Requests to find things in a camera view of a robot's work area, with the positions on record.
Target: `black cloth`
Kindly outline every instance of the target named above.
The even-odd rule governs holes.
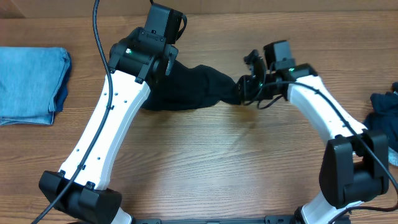
[[[398,93],[398,82],[393,84]],[[365,119],[365,126],[369,130],[381,130],[389,138],[389,146],[398,152],[398,95],[387,92],[385,95],[374,93],[371,96],[373,113]]]
[[[214,68],[205,65],[187,68],[175,61],[170,75],[151,89],[142,108],[152,111],[192,110],[213,106],[220,100],[240,105],[234,87],[231,77]]]

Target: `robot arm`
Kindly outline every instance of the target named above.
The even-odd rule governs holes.
[[[187,20],[181,12],[153,4],[145,27],[137,28],[112,47],[108,62],[114,90],[112,110],[81,172],[54,208],[88,223],[133,222],[133,217],[120,208],[121,194],[108,189],[110,175],[126,131],[138,109],[149,96],[150,88],[171,71],[178,54],[178,50],[172,44],[184,30],[183,28],[178,31],[182,20],[185,28]],[[386,167],[387,139],[382,134],[364,131],[366,128],[353,119],[327,92],[321,78],[310,65],[295,65],[287,44],[282,41],[264,47],[268,66],[274,67],[275,73],[266,74],[265,65],[258,66],[261,62],[264,64],[259,60],[258,54],[252,54],[250,60],[245,58],[246,63],[254,62],[255,75],[240,79],[238,90],[244,100],[249,98],[252,101],[269,100],[274,95],[283,95],[286,100],[296,105],[318,130],[326,145],[320,172],[321,192],[310,203],[299,208],[290,223],[325,224],[346,207],[358,205],[386,193],[387,177],[355,144],[349,130],[319,95],[292,84],[269,87],[248,97],[246,90],[279,81],[300,82],[320,90],[337,107],[350,126],[372,145],[372,150]],[[73,173],[93,139],[106,109],[108,87],[106,79],[99,102],[81,139],[59,171],[43,173],[39,187],[50,202],[53,202],[60,191],[71,182]],[[362,163],[353,163],[354,152],[364,157]],[[136,223],[150,221],[136,220]],[[155,220],[154,223],[160,223],[160,220]]]
[[[54,208],[88,223],[130,224],[133,218],[120,208],[121,194],[108,189],[116,154],[150,88],[169,75],[178,50],[172,46],[182,35],[186,17],[153,3],[144,28],[114,44],[108,67],[114,96],[112,107],[98,140],[76,179],[72,176],[100,126],[106,110],[109,86],[105,84],[98,104],[81,139],[58,172],[45,171],[39,188],[53,202],[71,181],[70,188]]]
[[[385,134],[368,131],[365,125],[350,116],[330,95],[309,64],[296,65],[287,41],[269,44],[264,51],[268,67],[275,73],[266,73],[266,66],[261,65],[264,61],[256,50],[245,57],[244,61],[252,68],[252,75],[243,76],[238,81],[237,89],[242,101],[250,100],[252,103],[282,95],[304,114],[326,146],[319,176],[321,192],[310,203],[300,207],[290,223],[326,224],[346,208],[386,193],[387,175],[364,152],[336,111],[320,94],[296,83],[323,93],[383,165],[388,167]],[[353,154],[363,157],[363,161],[354,163]]]
[[[358,134],[361,134],[364,129],[367,129],[365,125],[356,121],[341,107],[325,88],[319,76],[309,75],[301,77],[298,78],[296,82],[312,86],[326,95]],[[342,135],[344,137],[352,136],[351,132],[345,127],[342,120],[339,119],[330,105],[320,95],[315,94],[313,91],[299,85],[289,85],[287,99],[309,120],[311,125],[318,131],[325,145],[337,135]]]

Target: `wood grain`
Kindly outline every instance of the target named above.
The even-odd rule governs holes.
[[[24,18],[13,0],[0,0],[0,19]]]
[[[13,0],[26,18],[91,17],[94,0]],[[185,14],[253,12],[390,11],[396,0],[156,0]],[[146,15],[148,0],[101,0],[101,16]]]
[[[100,17],[105,51],[146,17]],[[235,80],[242,58],[269,42],[290,41],[335,98],[358,120],[369,97],[397,81],[398,12],[306,12],[189,16],[178,60],[205,64]],[[104,69],[91,19],[0,20],[0,45],[65,47],[72,55],[70,94],[53,126],[0,128],[0,223],[29,223],[48,204],[37,187],[58,170],[98,101]],[[137,218],[233,218],[291,214],[319,191],[324,146],[292,105],[265,111],[216,106],[195,111],[140,110],[116,159],[110,188]],[[391,167],[398,177],[398,169]],[[369,205],[390,206],[390,190]],[[354,212],[354,223],[396,223],[398,213]],[[73,219],[51,211],[43,223]]]

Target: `blue denim cloth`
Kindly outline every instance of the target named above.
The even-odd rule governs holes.
[[[394,93],[398,95],[398,82],[394,83],[394,89],[396,90]],[[388,160],[394,166],[398,166],[398,152],[388,148]]]
[[[0,47],[0,126],[52,124],[72,63],[60,47]]]

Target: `wire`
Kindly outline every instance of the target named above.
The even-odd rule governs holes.
[[[270,106],[272,106],[274,103],[276,103],[276,101],[278,101],[279,99],[281,99],[282,97],[284,97],[283,95],[278,96],[277,98],[273,99],[269,104],[267,104],[265,107],[260,108],[260,103],[261,101],[258,102],[257,104],[257,109],[259,110],[264,110],[269,108]]]
[[[395,178],[388,171],[388,169],[382,164],[382,162],[379,160],[379,158],[376,157],[376,155],[372,152],[372,150],[369,148],[369,146],[358,136],[358,134],[351,127],[351,125],[349,125],[349,122],[347,120],[345,120],[344,116],[340,113],[340,111],[336,108],[336,106],[320,90],[317,90],[314,87],[306,85],[304,83],[292,82],[292,81],[281,81],[281,82],[275,82],[275,83],[268,83],[268,84],[261,86],[261,88],[264,89],[264,88],[267,88],[267,87],[270,87],[273,85],[283,85],[283,84],[293,84],[293,85],[303,86],[305,88],[308,88],[309,90],[314,91],[316,94],[320,95],[331,106],[331,108],[335,111],[337,116],[344,123],[344,125],[349,129],[349,131],[353,134],[353,136],[365,147],[366,152],[376,161],[376,163],[381,167],[381,169],[384,171],[384,173],[386,173],[386,175],[388,176],[388,179],[393,184],[393,186],[397,192],[397,195],[398,195],[398,185],[397,185]],[[346,208],[341,213],[339,213],[337,216],[335,216],[331,221],[329,221],[329,224],[334,223],[337,219],[341,218],[343,215],[345,215],[346,213],[351,212],[353,210],[393,212],[393,211],[398,210],[398,202],[395,206],[393,206],[391,208],[378,208],[378,207],[369,207],[369,206],[355,206],[355,207],[351,207],[351,208]]]
[[[106,119],[108,118],[109,112],[111,110],[112,97],[113,97],[112,76],[111,76],[111,73],[109,71],[108,64],[106,62],[106,57],[105,57],[105,54],[104,54],[104,50],[102,49],[100,37],[98,36],[98,30],[97,30],[97,8],[98,8],[98,4],[99,3],[100,3],[100,0],[96,0],[95,4],[94,4],[94,9],[93,9],[93,30],[94,30],[95,41],[97,43],[99,54],[101,55],[102,63],[104,64],[105,71],[106,71],[106,76],[108,78],[108,85],[109,85],[108,104],[106,105],[106,110],[105,110],[104,116],[102,118],[102,121],[99,124],[97,132],[95,133],[93,140],[91,141],[90,145],[88,146],[85,155],[81,159],[81,162],[79,163],[75,173],[72,175],[71,179],[69,180],[69,182],[65,186],[65,188],[58,194],[57,198],[55,198],[55,200],[50,205],[47,206],[47,208],[32,222],[32,224],[36,224],[41,219],[43,219],[43,217],[55,206],[55,204],[62,198],[62,196],[65,195],[67,190],[70,188],[72,183],[75,181],[75,179],[77,178],[77,175],[82,170],[82,168],[83,168],[88,156],[90,155],[90,152],[93,149],[93,147],[95,145],[95,142],[97,141],[98,137],[100,136],[101,131],[104,128]]]
[[[266,84],[266,81],[267,81],[267,68],[266,68],[266,65],[265,65],[265,63],[263,61],[261,63],[261,66],[262,66],[262,69],[264,70],[264,79],[262,80],[261,86],[259,86],[258,89],[257,89],[257,90],[259,90],[259,92],[257,93],[257,95],[249,103],[244,103],[243,104],[244,106],[249,106],[252,103],[254,103],[257,100],[257,98],[260,96],[260,94],[262,93],[263,88],[261,88],[261,87],[264,84]],[[271,65],[269,66],[269,73],[270,74],[272,73],[273,66],[274,66],[274,63],[272,62]],[[246,82],[243,82],[243,85],[244,85],[243,88],[245,89],[245,94],[246,94]]]

